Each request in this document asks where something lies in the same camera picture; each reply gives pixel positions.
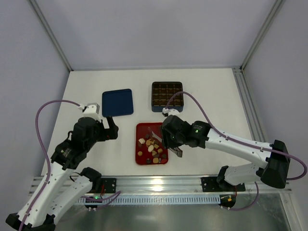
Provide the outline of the white square chocolate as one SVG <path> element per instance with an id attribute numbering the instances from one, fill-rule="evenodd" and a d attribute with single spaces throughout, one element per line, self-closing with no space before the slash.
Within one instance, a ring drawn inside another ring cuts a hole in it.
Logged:
<path id="1" fill-rule="evenodd" d="M 139 143 L 140 143 L 140 144 L 144 144 L 144 143 L 145 143 L 145 139 L 144 139 L 144 138 L 140 138 L 140 139 L 139 139 Z"/>

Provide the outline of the metal tongs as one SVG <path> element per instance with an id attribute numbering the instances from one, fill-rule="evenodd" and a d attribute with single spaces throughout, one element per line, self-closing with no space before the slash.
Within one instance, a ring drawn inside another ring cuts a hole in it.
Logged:
<path id="1" fill-rule="evenodd" d="M 158 140 L 160 143 L 163 143 L 162 138 L 159 137 L 156 133 L 154 133 L 150 127 L 148 127 L 148 131 L 150 132 L 151 137 L 155 138 L 155 139 Z M 170 151 L 173 152 L 177 157 L 182 158 L 183 151 L 182 151 L 179 147 L 176 147 L 176 148 L 166 148 L 166 147 L 165 147 L 165 149 L 170 150 Z"/>

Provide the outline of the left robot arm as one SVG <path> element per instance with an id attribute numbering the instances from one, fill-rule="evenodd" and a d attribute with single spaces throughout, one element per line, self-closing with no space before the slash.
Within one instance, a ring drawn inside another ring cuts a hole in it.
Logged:
<path id="1" fill-rule="evenodd" d="M 59 190 L 97 143 L 118 138 L 118 126 L 112 117 L 109 127 L 102 121 L 82 117 L 75 123 L 71 136 L 56 146 L 48 172 L 27 204 L 17 213 L 9 214 L 6 223 L 17 231 L 53 231 L 62 216 L 74 203 L 89 192 L 102 188 L 100 172 L 86 167 L 61 195 Z"/>

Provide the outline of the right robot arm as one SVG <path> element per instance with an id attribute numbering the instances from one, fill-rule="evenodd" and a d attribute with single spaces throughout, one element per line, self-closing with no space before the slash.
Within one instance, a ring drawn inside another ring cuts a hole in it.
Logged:
<path id="1" fill-rule="evenodd" d="M 260 180 L 277 189 L 286 186 L 290 158 L 284 142 L 273 144 L 243 138 L 232 138 L 223 131 L 215 131 L 208 123 L 195 121 L 189 124 L 176 115 L 168 116 L 162 126 L 162 143 L 166 149 L 174 150 L 181 157 L 180 146 L 200 147 L 222 151 L 249 161 L 249 164 L 232 167 L 223 166 L 217 183 L 223 190 L 241 183 Z"/>

